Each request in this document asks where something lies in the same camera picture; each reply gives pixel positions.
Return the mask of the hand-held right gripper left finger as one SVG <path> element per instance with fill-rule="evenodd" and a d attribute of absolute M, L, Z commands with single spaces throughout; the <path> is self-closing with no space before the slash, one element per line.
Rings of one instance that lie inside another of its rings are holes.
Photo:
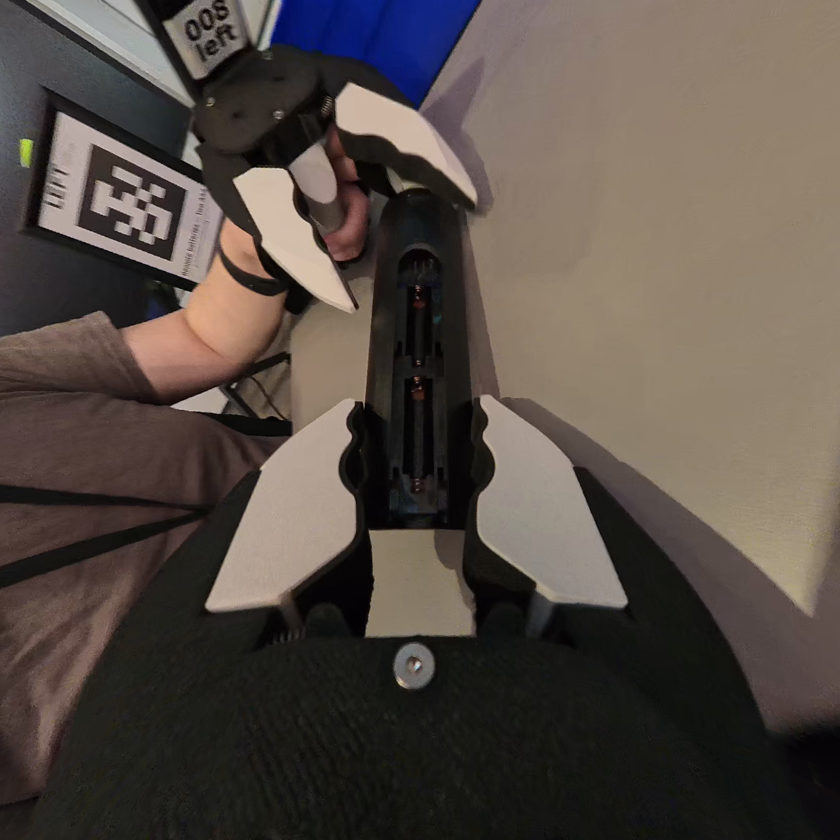
<path fill-rule="evenodd" d="M 213 587 L 210 613 L 289 603 L 361 541 L 364 407 L 344 399 L 259 470 Z"/>

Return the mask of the person's left hand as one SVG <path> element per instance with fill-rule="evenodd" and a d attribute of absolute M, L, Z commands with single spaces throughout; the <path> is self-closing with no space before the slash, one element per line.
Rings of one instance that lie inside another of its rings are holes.
<path fill-rule="evenodd" d="M 338 196 L 344 212 L 341 227 L 325 235 L 330 255 L 339 263 L 362 255 L 369 233 L 370 200 L 360 187 L 356 163 L 345 153 L 335 127 L 327 134 L 324 150 L 338 185 Z"/>

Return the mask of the blue plastic bin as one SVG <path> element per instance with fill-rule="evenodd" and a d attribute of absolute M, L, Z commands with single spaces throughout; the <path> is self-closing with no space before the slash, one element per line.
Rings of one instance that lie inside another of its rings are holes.
<path fill-rule="evenodd" d="M 271 42 L 361 60 L 419 107 L 479 1 L 283 1 Z"/>

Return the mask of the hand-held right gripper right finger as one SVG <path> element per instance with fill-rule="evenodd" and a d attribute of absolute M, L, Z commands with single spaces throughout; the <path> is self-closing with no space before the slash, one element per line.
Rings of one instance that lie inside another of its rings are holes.
<path fill-rule="evenodd" d="M 540 637 L 566 606 L 620 613 L 629 599 L 570 458 L 491 395 L 474 402 L 474 490 L 463 573 L 476 625 L 512 609 Z"/>

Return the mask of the black remote control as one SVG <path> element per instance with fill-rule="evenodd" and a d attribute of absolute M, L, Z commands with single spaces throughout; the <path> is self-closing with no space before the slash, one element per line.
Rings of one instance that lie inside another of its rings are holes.
<path fill-rule="evenodd" d="M 472 387 L 456 209 L 428 190 L 390 199 L 377 229 L 364 398 L 372 529 L 466 527 Z"/>

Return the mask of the person's left forearm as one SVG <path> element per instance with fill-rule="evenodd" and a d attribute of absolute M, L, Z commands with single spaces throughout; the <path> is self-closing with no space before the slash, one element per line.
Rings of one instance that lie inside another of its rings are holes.
<path fill-rule="evenodd" d="M 224 243 L 185 308 L 116 328 L 103 312 L 2 339 L 2 397 L 93 394 L 172 405 L 234 382 L 277 335 L 285 294 L 240 280 L 271 281 L 256 251 Z"/>

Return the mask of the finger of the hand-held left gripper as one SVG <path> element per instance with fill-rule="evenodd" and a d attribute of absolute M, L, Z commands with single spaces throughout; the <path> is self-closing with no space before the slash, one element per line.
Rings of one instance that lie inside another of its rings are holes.
<path fill-rule="evenodd" d="M 334 122 L 349 157 L 383 169 L 394 193 L 427 190 L 476 210 L 477 190 L 467 169 L 422 113 L 349 82 L 334 100 Z"/>
<path fill-rule="evenodd" d="M 358 303 L 317 229 L 298 210 L 297 185 L 291 174 L 274 167 L 254 167 L 233 180 L 262 248 L 274 263 L 316 299 L 352 313 Z"/>

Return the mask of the framed marker sign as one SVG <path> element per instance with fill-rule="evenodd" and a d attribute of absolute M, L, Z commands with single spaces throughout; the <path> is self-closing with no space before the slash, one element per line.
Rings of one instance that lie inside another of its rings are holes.
<path fill-rule="evenodd" d="M 194 166 L 46 87 L 22 233 L 192 291 L 223 211 Z"/>

